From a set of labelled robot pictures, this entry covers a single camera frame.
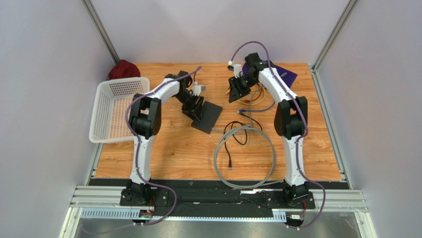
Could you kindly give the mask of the black network switch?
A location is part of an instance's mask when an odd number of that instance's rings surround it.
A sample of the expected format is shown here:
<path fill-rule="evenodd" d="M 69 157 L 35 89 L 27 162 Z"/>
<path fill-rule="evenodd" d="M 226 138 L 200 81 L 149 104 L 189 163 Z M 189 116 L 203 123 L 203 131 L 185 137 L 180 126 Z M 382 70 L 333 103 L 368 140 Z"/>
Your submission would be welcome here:
<path fill-rule="evenodd" d="M 191 127 L 204 133 L 210 134 L 218 120 L 222 107 L 211 102 L 205 101 L 202 106 L 202 121 L 197 119 L 191 123 Z"/>

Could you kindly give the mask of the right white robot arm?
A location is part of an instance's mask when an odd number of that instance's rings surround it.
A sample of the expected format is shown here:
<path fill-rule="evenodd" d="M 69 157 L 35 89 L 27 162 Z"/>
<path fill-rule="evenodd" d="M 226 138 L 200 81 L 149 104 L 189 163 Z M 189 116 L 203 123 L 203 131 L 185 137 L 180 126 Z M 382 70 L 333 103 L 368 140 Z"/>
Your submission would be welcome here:
<path fill-rule="evenodd" d="M 303 171 L 303 142 L 308 133 L 308 100 L 295 94 L 279 75 L 275 65 L 260 59 L 257 53 L 245 58 L 247 72 L 240 64 L 230 61 L 228 69 L 234 72 L 229 78 L 229 102 L 239 100 L 262 84 L 273 97 L 277 108 L 274 129 L 281 137 L 285 152 L 286 172 L 283 202 L 289 207 L 301 205 L 309 194 L 308 182 Z"/>

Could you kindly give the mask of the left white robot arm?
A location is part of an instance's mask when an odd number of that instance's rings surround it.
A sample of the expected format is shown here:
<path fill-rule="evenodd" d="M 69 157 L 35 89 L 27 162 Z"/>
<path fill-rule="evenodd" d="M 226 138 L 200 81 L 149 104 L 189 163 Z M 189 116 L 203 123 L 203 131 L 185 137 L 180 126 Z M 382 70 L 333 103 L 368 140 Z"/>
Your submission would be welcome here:
<path fill-rule="evenodd" d="M 147 206 L 152 202 L 151 154 L 153 140 L 161 128 L 161 107 L 170 98 L 182 104 L 182 113 L 194 122 L 203 120 L 204 97 L 196 86 L 196 71 L 168 74 L 162 83 L 150 92 L 135 94 L 126 110 L 126 123 L 134 135 L 134 160 L 126 188 L 121 192 L 121 206 Z"/>

